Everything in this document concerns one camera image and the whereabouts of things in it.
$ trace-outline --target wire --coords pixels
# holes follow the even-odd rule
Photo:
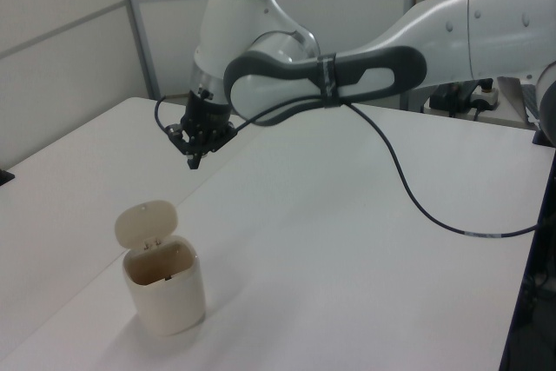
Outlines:
[[[401,183],[403,184],[404,189],[407,192],[407,195],[409,195],[409,198],[411,199],[411,201],[414,203],[414,205],[417,207],[417,209],[419,209],[419,211],[426,217],[428,218],[428,220],[430,220],[433,223],[436,223],[438,226],[447,229],[451,232],[454,232],[456,234],[460,234],[460,235],[465,235],[465,236],[473,236],[473,237],[477,237],[477,238],[511,238],[513,236],[519,236],[519,235],[524,235],[527,234],[529,232],[533,232],[534,230],[540,228],[540,224],[536,224],[534,226],[531,226],[529,228],[525,228],[525,229],[521,229],[521,230],[516,230],[515,232],[510,232],[510,233],[505,233],[505,234],[479,234],[477,232],[468,232],[462,229],[457,229],[457,228],[453,228],[449,225],[446,225],[444,222],[441,222],[439,220],[437,220],[436,218],[434,218],[431,214],[429,214],[425,208],[423,208],[420,203],[417,201],[417,199],[415,198],[413,192],[411,191],[411,189],[409,188],[409,186],[407,185],[407,180],[405,175],[403,174],[403,171],[401,169],[400,166],[400,162],[398,161],[398,156],[396,155],[394,148],[392,147],[392,144],[390,143],[390,141],[388,141],[388,138],[386,137],[386,135],[384,135],[384,132],[382,132],[382,130],[377,126],[376,123],[374,123],[370,117],[368,117],[367,115],[365,115],[361,110],[357,109],[353,104],[348,103],[348,102],[343,102],[342,104],[346,105],[347,107],[349,107],[353,112],[355,112],[357,115],[359,115],[360,117],[362,117],[365,122],[367,122],[369,125],[371,125],[374,130],[376,131],[377,134],[379,134],[379,136],[381,137],[382,141],[384,141],[384,143],[386,144],[386,146],[388,147],[388,150],[390,151],[390,155],[392,156],[392,159],[394,160],[394,164],[396,166],[396,169],[398,170],[398,174],[400,175],[400,179],[401,179]]]
[[[164,128],[164,125],[162,125],[162,123],[160,122],[160,118],[158,117],[158,108],[160,108],[160,103],[164,102],[166,100],[166,96],[162,96],[160,99],[158,99],[156,101],[156,105],[155,105],[155,120],[156,120],[156,124],[158,125],[158,127],[162,130],[162,132],[166,133],[166,129]]]
[[[266,116],[269,113],[274,112],[275,110],[278,110],[279,108],[283,108],[284,106],[288,106],[289,104],[297,103],[297,102],[304,102],[306,100],[320,100],[320,99],[321,99],[320,95],[311,95],[311,96],[296,97],[295,99],[290,99],[290,100],[287,100],[286,102],[278,103],[275,106],[272,106],[271,108],[268,108],[268,109],[262,111],[261,113],[255,115],[253,117],[250,117],[248,120],[246,120],[244,123],[242,123],[240,126],[237,127],[236,132],[239,132],[243,128],[247,127],[249,124],[256,121],[257,119],[260,119],[263,116]]]
[[[247,127],[249,124],[255,122],[257,119],[260,119],[261,117],[263,117],[263,116],[265,116],[265,115],[267,115],[271,112],[274,112],[275,110],[277,110],[279,108],[283,108],[284,106],[288,106],[289,104],[292,104],[292,103],[304,102],[304,101],[307,101],[307,100],[317,100],[317,99],[321,99],[321,97],[318,96],[318,95],[302,96],[302,97],[296,97],[294,99],[290,99],[290,100],[287,100],[285,102],[276,104],[275,106],[272,106],[272,107],[262,111],[261,113],[255,115],[253,117],[250,117],[248,120],[246,120],[244,123],[242,123],[240,126],[237,127],[236,132],[241,131],[242,129]],[[158,125],[158,127],[164,133],[166,133],[166,129],[164,128],[164,126],[162,125],[162,123],[160,122],[160,119],[158,117],[158,109],[160,107],[160,104],[164,100],[166,100],[166,96],[162,96],[160,99],[158,99],[156,101],[155,120],[156,120],[156,124]],[[420,203],[417,201],[417,199],[415,198],[413,192],[411,191],[411,189],[409,188],[409,185],[407,184],[406,177],[403,174],[403,170],[401,169],[400,161],[398,160],[398,156],[396,155],[396,153],[394,151],[394,147],[392,146],[392,143],[390,143],[390,141],[388,140],[386,135],[384,135],[384,132],[382,132],[382,130],[378,127],[378,125],[376,123],[373,122],[373,120],[370,117],[368,117],[366,114],[364,114],[361,110],[357,109],[352,103],[347,102],[347,101],[341,101],[341,104],[347,106],[353,112],[355,112],[357,115],[359,115],[363,120],[365,120],[365,122],[367,122],[369,125],[371,125],[373,127],[373,129],[376,131],[377,134],[379,134],[382,141],[386,144],[386,146],[388,148],[388,151],[390,151],[390,156],[394,160],[394,165],[395,165],[396,169],[398,170],[398,175],[400,176],[401,183],[403,184],[403,187],[406,190],[407,195],[409,196],[411,201],[414,203],[415,207],[417,207],[417,209],[431,222],[437,224],[438,226],[440,226],[440,227],[442,227],[446,230],[454,232],[456,234],[465,235],[465,236],[472,236],[472,237],[477,237],[477,238],[511,238],[511,237],[514,237],[514,236],[524,235],[524,234],[527,234],[529,232],[533,232],[534,230],[539,229],[542,226],[540,223],[537,223],[536,225],[531,226],[529,228],[520,229],[520,230],[516,230],[515,232],[509,232],[509,233],[505,233],[505,234],[480,234],[480,233],[477,233],[477,232],[469,232],[469,231],[465,231],[465,230],[462,230],[462,229],[453,228],[449,225],[446,225],[444,222],[441,222],[441,221],[437,220],[435,217],[430,215],[425,210],[425,208],[423,208],[420,205]]]
[[[183,99],[184,97],[189,97],[189,93],[184,93],[184,94],[180,94],[180,95],[162,96],[160,99],[158,99],[156,101],[156,105],[155,105],[156,124],[161,129],[161,131],[164,132],[165,134],[167,134],[168,132],[166,132],[166,128],[164,128],[164,125],[162,125],[162,123],[160,122],[160,118],[158,117],[158,108],[160,108],[160,103],[164,102],[166,99]]]
[[[479,108],[477,108],[477,111],[475,112],[475,116],[473,116],[473,121],[477,122],[477,119],[479,118],[479,113],[481,112],[481,110]]]

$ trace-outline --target cup lid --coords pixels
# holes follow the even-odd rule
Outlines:
[[[116,220],[116,239],[125,248],[142,248],[145,243],[171,235],[177,228],[172,203],[156,200],[127,209]]]

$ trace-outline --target plastic container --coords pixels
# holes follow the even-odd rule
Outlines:
[[[146,202],[116,220],[116,238],[130,251],[123,273],[137,313],[157,335],[173,335],[200,322],[205,314],[199,257],[180,236],[174,205]]]

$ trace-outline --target white table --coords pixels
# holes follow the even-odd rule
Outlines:
[[[153,106],[129,99],[10,169],[16,179],[0,187],[0,360],[123,252],[113,232],[122,211],[156,198],[179,204],[261,130],[245,129],[189,171]],[[160,113],[177,123],[183,107]]]
[[[150,124],[126,106],[112,112],[137,129]],[[553,149],[532,145],[533,132],[364,109],[391,139],[417,198],[444,222],[494,233],[536,222]],[[181,203],[187,193],[157,182],[126,202],[99,202],[103,224],[80,251],[95,243],[89,255],[106,268],[0,369],[498,369],[533,235],[485,240],[431,224],[384,144],[348,109],[306,112],[258,132],[241,153],[206,158],[228,162]],[[104,136],[99,149],[110,142]],[[162,152],[166,141],[153,132],[127,152]],[[70,152],[59,149],[60,161]],[[160,178],[180,181],[179,171],[193,181],[195,172],[166,161],[170,154],[160,155],[159,167],[171,166]],[[129,180],[114,179],[112,191],[135,187]],[[197,249],[208,299],[201,325],[168,338],[142,328],[122,257],[110,262],[121,251],[110,230],[117,213],[161,196],[179,203],[177,233]],[[82,269],[81,256],[69,261],[65,268]]]

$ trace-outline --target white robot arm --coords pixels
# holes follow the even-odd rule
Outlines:
[[[305,109],[544,70],[540,123],[556,142],[554,62],[556,0],[427,0],[371,43],[326,56],[275,0],[209,0],[186,115],[167,133],[196,168],[235,134],[230,106],[244,119],[275,109],[256,121],[271,125]]]

